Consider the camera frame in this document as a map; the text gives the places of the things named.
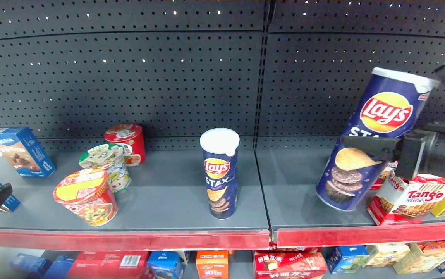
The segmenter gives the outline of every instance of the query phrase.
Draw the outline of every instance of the potato chip image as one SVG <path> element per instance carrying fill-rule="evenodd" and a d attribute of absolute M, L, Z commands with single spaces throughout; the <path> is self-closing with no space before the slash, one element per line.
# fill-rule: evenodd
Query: potato chip image
<path fill-rule="evenodd" d="M 336 166 L 342 170 L 356 170 L 382 163 L 374 161 L 362 150 L 343 148 L 336 154 Z"/>
<path fill-rule="evenodd" d="M 208 195 L 209 200 L 213 201 L 213 202 L 218 201 L 220 198 L 222 198 L 222 196 L 224 196 L 226 189 L 227 189 L 227 186 L 224 189 L 220 189 L 218 191 L 207 189 L 207 195 Z"/>

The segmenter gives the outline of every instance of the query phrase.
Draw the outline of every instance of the red noodle cup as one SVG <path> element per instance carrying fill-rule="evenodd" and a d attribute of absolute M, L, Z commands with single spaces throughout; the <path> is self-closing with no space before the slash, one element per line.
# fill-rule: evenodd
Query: red noodle cup
<path fill-rule="evenodd" d="M 54 200 L 94 227 L 107 224 L 117 213 L 107 171 L 99 168 L 64 178 L 54 189 Z"/>
<path fill-rule="evenodd" d="M 106 141 L 120 145 L 128 167 L 138 166 L 146 159 L 143 128 L 138 124 L 121 124 L 107 130 Z"/>

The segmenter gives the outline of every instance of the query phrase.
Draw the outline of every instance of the barcode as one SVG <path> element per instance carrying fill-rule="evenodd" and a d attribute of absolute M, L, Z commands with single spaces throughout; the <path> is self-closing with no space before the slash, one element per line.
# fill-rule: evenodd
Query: barcode
<path fill-rule="evenodd" d="M 140 256 L 124 256 L 121 267 L 137 267 Z"/>

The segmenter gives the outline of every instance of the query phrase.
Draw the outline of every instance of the red box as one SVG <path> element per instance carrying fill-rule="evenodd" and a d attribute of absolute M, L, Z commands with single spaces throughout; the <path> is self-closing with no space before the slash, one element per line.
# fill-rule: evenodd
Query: red box
<path fill-rule="evenodd" d="M 321 253 L 258 253 L 254 255 L 255 279 L 311 279 L 327 270 Z"/>
<path fill-rule="evenodd" d="M 144 279 L 150 252 L 81 252 L 69 279 Z"/>

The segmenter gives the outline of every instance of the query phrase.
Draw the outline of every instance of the pegboard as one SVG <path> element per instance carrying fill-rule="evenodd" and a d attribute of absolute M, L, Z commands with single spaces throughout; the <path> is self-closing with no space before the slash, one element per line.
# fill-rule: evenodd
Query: pegboard
<path fill-rule="evenodd" d="M 335 136 L 360 101 L 374 67 L 433 77 L 445 39 L 371 34 L 270 34 L 259 136 Z M 445 117 L 433 90 L 418 125 Z"/>
<path fill-rule="evenodd" d="M 262 30 L 264 2 L 0 0 L 0 39 L 90 32 Z"/>
<path fill-rule="evenodd" d="M 270 32 L 445 37 L 445 1 L 278 1 Z"/>
<path fill-rule="evenodd" d="M 260 32 L 100 33 L 0 40 L 0 127 L 98 138 L 122 122 L 146 137 L 213 127 L 254 134 Z"/>

